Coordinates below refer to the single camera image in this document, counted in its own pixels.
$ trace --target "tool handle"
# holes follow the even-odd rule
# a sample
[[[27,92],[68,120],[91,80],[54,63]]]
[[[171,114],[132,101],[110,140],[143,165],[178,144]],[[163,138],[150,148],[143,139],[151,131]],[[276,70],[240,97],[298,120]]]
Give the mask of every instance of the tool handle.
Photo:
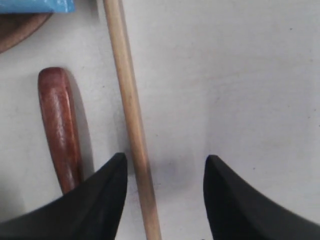
[[[104,9],[118,75],[126,129],[131,145],[146,238],[161,240],[157,204],[122,1],[104,0]]]
[[[44,130],[63,194],[82,181],[82,160],[74,100],[67,73],[59,67],[42,70],[38,94]]]

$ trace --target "blue packaging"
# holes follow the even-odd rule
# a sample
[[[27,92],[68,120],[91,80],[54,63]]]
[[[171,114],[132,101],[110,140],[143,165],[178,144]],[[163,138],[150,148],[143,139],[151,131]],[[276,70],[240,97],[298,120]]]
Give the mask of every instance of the blue packaging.
[[[0,0],[0,14],[70,13],[74,11],[73,0]]]

